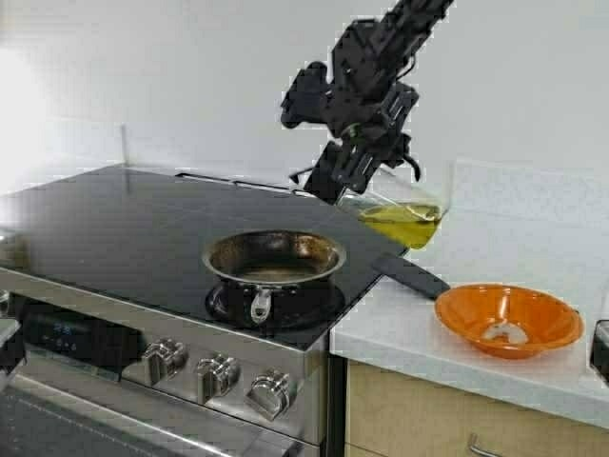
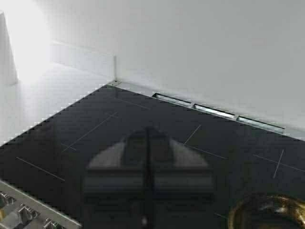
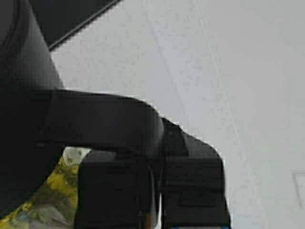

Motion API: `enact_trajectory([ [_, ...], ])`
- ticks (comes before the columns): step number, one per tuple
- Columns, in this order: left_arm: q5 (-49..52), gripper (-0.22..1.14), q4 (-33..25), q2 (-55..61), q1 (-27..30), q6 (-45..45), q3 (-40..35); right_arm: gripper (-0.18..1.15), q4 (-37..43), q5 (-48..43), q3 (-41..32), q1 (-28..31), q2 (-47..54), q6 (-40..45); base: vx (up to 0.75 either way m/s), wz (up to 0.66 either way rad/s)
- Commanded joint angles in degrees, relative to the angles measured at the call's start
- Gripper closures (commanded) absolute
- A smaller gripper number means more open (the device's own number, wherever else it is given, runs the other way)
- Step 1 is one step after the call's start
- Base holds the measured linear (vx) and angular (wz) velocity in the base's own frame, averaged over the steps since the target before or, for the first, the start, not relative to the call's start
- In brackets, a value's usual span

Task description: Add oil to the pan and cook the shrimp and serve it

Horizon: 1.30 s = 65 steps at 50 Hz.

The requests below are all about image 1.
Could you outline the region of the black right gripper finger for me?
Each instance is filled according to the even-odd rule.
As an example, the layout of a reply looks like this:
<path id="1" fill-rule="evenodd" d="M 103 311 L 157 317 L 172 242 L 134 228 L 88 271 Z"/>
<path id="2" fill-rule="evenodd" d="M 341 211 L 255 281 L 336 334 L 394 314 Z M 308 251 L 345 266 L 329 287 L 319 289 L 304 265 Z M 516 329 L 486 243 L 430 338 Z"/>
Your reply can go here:
<path id="1" fill-rule="evenodd" d="M 329 205 L 335 205 L 344 193 L 344 186 L 332 178 L 340 146 L 328 142 L 304 184 L 304 191 Z"/>

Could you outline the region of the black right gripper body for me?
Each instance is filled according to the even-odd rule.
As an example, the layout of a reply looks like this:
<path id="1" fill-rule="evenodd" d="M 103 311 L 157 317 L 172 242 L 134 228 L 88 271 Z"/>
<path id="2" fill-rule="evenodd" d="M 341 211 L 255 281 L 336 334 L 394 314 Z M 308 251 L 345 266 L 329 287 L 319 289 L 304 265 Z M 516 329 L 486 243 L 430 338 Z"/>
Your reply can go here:
<path id="1" fill-rule="evenodd" d="M 403 132 L 405 120 L 418 100 L 414 88 L 398 82 L 381 102 L 358 108 L 358 118 L 341 134 L 342 145 L 336 149 L 328 173 L 326 200 L 338 200 L 348 189 L 363 194 L 382 165 L 394 169 L 408 164 L 415 180 L 421 180 L 422 169 L 410 155 L 411 138 Z"/>

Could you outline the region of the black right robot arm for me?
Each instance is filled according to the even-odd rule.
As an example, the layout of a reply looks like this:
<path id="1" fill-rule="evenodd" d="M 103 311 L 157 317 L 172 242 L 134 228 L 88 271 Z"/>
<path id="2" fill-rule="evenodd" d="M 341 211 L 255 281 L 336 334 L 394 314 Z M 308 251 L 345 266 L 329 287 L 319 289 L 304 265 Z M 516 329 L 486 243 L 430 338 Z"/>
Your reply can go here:
<path id="1" fill-rule="evenodd" d="M 366 191 L 377 169 L 409 164 L 403 131 L 419 95 L 401 83 L 401 70 L 415 59 L 433 27 L 446 15 L 447 1 L 400 1 L 382 20 L 353 21 L 332 51 L 332 65 L 313 62 L 301 70 L 282 103 L 282 123 L 327 126 L 333 139 L 304 185 L 306 192 L 334 205 L 350 189 Z"/>

